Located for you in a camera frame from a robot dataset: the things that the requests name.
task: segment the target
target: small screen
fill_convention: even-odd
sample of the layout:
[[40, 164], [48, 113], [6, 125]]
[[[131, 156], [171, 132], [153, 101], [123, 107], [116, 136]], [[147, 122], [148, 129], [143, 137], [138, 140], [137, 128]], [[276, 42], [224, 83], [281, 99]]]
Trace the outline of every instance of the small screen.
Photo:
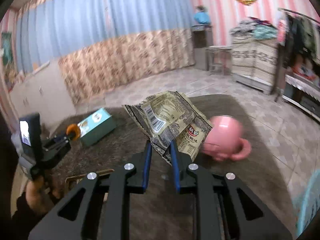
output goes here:
[[26, 121], [20, 121], [21, 140], [23, 143], [31, 146], [29, 125]]

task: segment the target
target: cabinet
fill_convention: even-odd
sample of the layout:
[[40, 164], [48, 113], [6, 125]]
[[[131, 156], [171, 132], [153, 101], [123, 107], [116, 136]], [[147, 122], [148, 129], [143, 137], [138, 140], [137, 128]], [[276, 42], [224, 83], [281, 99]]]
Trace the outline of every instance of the cabinet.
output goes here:
[[212, 28], [208, 25], [195, 25], [191, 27], [191, 32], [196, 61], [195, 68], [207, 70], [205, 48], [213, 45]]
[[27, 77], [22, 84], [15, 85], [10, 98], [19, 117], [39, 112], [40, 121], [47, 128], [76, 114], [57, 60]]
[[232, 35], [232, 76], [270, 94], [276, 79], [277, 40], [255, 40], [252, 33]]

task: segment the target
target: rug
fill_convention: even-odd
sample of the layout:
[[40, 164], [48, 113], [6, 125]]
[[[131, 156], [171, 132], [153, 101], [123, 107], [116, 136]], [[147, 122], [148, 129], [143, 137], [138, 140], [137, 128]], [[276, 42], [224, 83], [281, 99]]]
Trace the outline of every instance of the rug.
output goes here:
[[[229, 95], [206, 95], [191, 98], [191, 101], [207, 118], [220, 114], [234, 116], [244, 126], [243, 138], [252, 144], [252, 153], [245, 160], [217, 163], [199, 154], [195, 163], [215, 174], [224, 175], [230, 171], [236, 174], [294, 234], [295, 216], [286, 184], [245, 110]], [[117, 128], [88, 148], [80, 141], [72, 142], [69, 153], [53, 169], [61, 183], [68, 176], [124, 165], [132, 154], [143, 151], [147, 138], [125, 110], [107, 110], [116, 120]], [[68, 118], [56, 132], [65, 131], [70, 123], [78, 123], [88, 115]], [[148, 189], [144, 195], [131, 195], [132, 240], [192, 239], [193, 198], [175, 193], [171, 172], [171, 166], [153, 150]]]

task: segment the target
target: curtain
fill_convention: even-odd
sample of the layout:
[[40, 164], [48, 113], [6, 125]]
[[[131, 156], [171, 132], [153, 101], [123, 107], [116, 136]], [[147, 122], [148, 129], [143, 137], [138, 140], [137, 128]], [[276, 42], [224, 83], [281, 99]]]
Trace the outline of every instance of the curtain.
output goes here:
[[32, 0], [19, 11], [17, 65], [53, 58], [73, 102], [194, 64], [191, 0]]
[[32, 72], [50, 59], [112, 37], [105, 0], [46, 0], [17, 20], [18, 70]]
[[192, 22], [190, 0], [45, 0], [17, 20], [18, 70], [32, 72], [115, 36], [189, 28]]
[[117, 36], [190, 28], [191, 0], [108, 0]]

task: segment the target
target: pink striped wall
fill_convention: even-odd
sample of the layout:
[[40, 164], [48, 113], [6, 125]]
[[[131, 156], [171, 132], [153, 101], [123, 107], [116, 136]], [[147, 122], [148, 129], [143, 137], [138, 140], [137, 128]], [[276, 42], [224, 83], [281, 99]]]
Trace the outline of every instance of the pink striped wall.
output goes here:
[[193, 6], [204, 5], [208, 9], [213, 25], [215, 45], [230, 45], [229, 30], [248, 16], [268, 20], [276, 25], [278, 7], [290, 9], [308, 15], [320, 21], [320, 17], [309, 0], [257, 0], [250, 6], [237, 0], [192, 0]]
[[0, 33], [2, 32], [11, 32], [12, 33], [12, 52], [13, 52], [13, 60], [16, 63], [16, 23], [17, 23], [18, 12], [9, 9], [4, 15], [2, 21], [0, 22]]

